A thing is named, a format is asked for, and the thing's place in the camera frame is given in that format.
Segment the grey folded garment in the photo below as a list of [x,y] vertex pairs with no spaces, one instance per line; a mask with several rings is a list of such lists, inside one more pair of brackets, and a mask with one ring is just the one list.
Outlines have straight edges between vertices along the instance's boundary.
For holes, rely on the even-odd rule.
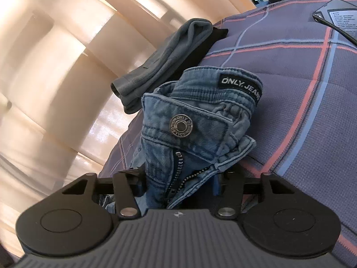
[[165,82],[179,80],[184,70],[198,66],[211,47],[227,35],[227,28],[217,28],[209,20],[186,21],[141,66],[111,83],[124,112],[133,114],[140,110],[145,93],[152,93]]

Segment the light blue denim jeans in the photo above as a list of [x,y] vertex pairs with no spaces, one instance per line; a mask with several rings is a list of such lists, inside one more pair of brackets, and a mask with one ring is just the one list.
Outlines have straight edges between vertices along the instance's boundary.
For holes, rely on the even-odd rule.
[[144,168],[136,203],[172,209],[255,147],[247,134],[263,93],[261,79],[234,67],[185,70],[141,100],[143,123],[130,167]]

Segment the purple plaid bed sheet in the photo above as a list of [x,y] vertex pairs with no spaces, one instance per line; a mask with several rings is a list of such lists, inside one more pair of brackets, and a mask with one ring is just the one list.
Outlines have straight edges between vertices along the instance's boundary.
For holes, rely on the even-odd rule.
[[[257,147],[241,165],[273,172],[333,209],[337,259],[356,266],[356,47],[313,13],[331,0],[285,0],[224,18],[228,35],[200,65],[255,73],[263,97],[248,134]],[[356,4],[356,0],[343,0]]]

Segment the black smartphone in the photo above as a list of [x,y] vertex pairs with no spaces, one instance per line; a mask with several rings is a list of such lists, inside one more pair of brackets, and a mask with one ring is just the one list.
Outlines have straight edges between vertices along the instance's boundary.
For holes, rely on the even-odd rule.
[[312,13],[314,20],[326,25],[356,45],[357,8],[343,0],[331,0]]

